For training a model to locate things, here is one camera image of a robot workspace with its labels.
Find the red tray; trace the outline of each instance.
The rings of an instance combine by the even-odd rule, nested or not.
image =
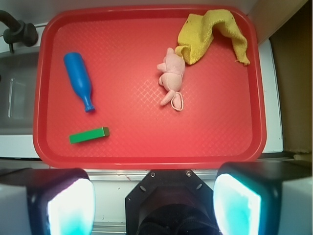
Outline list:
[[[64,12],[45,28],[39,54],[34,145],[53,167],[217,168],[258,158],[266,141],[257,40],[252,23],[230,10],[248,40],[251,64],[236,62],[231,40],[214,32],[205,56],[187,66],[184,110],[160,106],[161,63],[190,13],[208,5],[134,6]],[[85,113],[63,62],[82,54],[94,113]],[[107,126],[108,138],[70,144],[69,135]]]

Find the yellow towel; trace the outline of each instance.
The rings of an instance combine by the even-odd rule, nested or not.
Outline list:
[[[246,56],[247,40],[241,34],[233,15],[228,10],[210,10],[204,16],[190,14],[182,27],[175,53],[189,65],[204,56],[213,41],[213,27],[231,38],[239,62],[250,64]]]

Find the pink plush toy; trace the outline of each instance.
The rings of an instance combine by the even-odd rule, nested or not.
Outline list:
[[[182,111],[184,102],[179,92],[182,84],[182,76],[185,72],[185,61],[175,54],[172,48],[168,48],[163,63],[157,65],[157,70],[164,74],[159,78],[158,83],[168,91],[161,101],[161,105],[171,102],[173,109]]]

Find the green wooden block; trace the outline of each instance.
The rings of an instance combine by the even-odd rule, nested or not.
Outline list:
[[[94,129],[91,131],[85,131],[82,133],[74,134],[69,136],[69,142],[72,143],[80,143],[83,141],[89,141],[92,139],[109,136],[110,132],[108,127],[101,127],[98,129]]]

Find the blue plastic bottle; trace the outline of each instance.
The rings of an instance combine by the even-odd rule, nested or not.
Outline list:
[[[91,103],[91,83],[81,54],[71,52],[64,56],[64,63],[75,93],[83,100],[85,112],[94,110]]]

